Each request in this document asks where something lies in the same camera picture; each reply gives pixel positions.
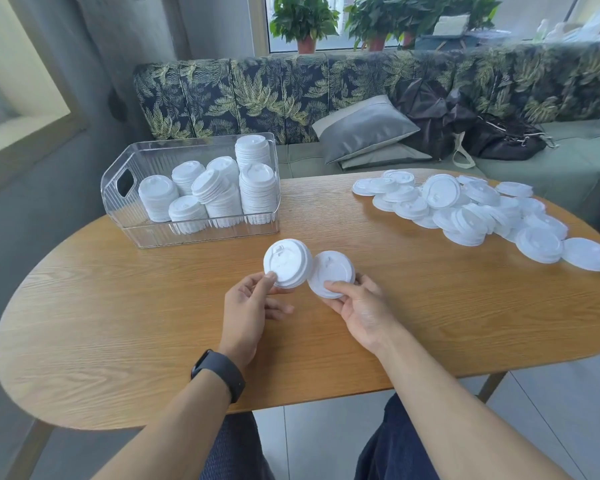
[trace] plant pot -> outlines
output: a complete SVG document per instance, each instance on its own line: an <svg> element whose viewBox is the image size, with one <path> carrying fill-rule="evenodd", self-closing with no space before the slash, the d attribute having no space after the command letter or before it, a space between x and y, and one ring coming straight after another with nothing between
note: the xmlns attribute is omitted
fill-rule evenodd
<svg viewBox="0 0 600 480"><path fill-rule="evenodd" d="M402 39L402 46L404 48L409 48L413 46L413 40L415 37L411 32L405 32Z"/></svg>
<svg viewBox="0 0 600 480"><path fill-rule="evenodd" d="M298 54L315 54L315 40L311 36L297 42Z"/></svg>
<svg viewBox="0 0 600 480"><path fill-rule="evenodd" d="M368 40L367 46L369 47L369 52L382 52L384 50L385 41L386 34Z"/></svg>

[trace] finger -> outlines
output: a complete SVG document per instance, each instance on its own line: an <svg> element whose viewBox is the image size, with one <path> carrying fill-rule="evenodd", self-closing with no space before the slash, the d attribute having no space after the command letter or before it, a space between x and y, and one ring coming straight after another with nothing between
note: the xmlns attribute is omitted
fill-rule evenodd
<svg viewBox="0 0 600 480"><path fill-rule="evenodd" d="M329 308L331 308L334 312L341 314L342 313L342 307L344 306L344 303L339 300L339 299L333 299L333 298L320 298L322 300L322 302L327 305Z"/></svg>
<svg viewBox="0 0 600 480"><path fill-rule="evenodd" d="M346 281L325 281L324 287L334 293L342 293L352 298L362 298L362 295L365 292L362 286L356 286L355 284Z"/></svg>
<svg viewBox="0 0 600 480"><path fill-rule="evenodd" d="M271 291L269 291L269 294L287 294L287 293L293 293L295 291L295 288L278 288L277 286L274 286Z"/></svg>
<svg viewBox="0 0 600 480"><path fill-rule="evenodd" d="M277 279L276 274L273 271L268 272L264 277L256 284L256 288L253 289L251 295L252 299L264 305L265 298L273 288Z"/></svg>
<svg viewBox="0 0 600 480"><path fill-rule="evenodd" d="M356 281L360 282L362 286L373 293L382 293L380 286L378 286L376 282L369 278L366 274L356 273Z"/></svg>
<svg viewBox="0 0 600 480"><path fill-rule="evenodd" d="M284 320L286 317L280 310L264 310L264 318L267 320Z"/></svg>
<svg viewBox="0 0 600 480"><path fill-rule="evenodd" d="M294 312L293 305L288 305L286 303L282 303L277 299L266 298L264 302L264 307L266 310L280 310L282 313L291 314Z"/></svg>
<svg viewBox="0 0 600 480"><path fill-rule="evenodd" d="M262 271L245 276L234 286L234 288L239 289L242 286L246 286L249 290L252 290L253 287L256 286L256 283L259 282L263 276L264 273Z"/></svg>

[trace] wooden table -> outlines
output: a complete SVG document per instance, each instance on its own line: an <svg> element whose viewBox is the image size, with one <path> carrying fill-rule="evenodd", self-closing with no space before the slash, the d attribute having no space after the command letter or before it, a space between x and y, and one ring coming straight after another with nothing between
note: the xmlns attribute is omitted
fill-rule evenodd
<svg viewBox="0 0 600 480"><path fill-rule="evenodd" d="M430 170L416 170L422 182ZM0 382L32 416L78 429L141 426L216 347L223 295L293 237L339 250L457 377L600 353L600 273L543 265L493 235L478 248L375 209L351 193L367 175L282 181L280 233L138 250L108 217L64 241L26 277L0 322ZM552 204L572 236L600 235ZM376 359L305 284L296 312L268 322L233 410L391 387Z"/></svg>

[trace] black bag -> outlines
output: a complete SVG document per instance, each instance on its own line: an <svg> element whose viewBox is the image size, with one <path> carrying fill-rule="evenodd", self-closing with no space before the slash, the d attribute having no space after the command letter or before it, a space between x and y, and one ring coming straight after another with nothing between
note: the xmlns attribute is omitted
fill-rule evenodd
<svg viewBox="0 0 600 480"><path fill-rule="evenodd" d="M480 114L476 124L464 134L462 146L472 157L521 161L544 150L547 142L549 147L555 147L544 132L517 118Z"/></svg>
<svg viewBox="0 0 600 480"><path fill-rule="evenodd" d="M458 89L447 94L437 80L399 82L394 106L420 128L400 142L437 161L455 153L455 133L467 131L477 120L469 99Z"/></svg>

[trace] table leg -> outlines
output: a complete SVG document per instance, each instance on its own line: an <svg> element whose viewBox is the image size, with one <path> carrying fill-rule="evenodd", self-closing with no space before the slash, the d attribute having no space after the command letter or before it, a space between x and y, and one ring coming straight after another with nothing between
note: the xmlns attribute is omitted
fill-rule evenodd
<svg viewBox="0 0 600 480"><path fill-rule="evenodd" d="M480 393L478 393L478 399L486 404L506 375L507 371L490 374L487 377L487 382L484 383L482 389L480 389Z"/></svg>

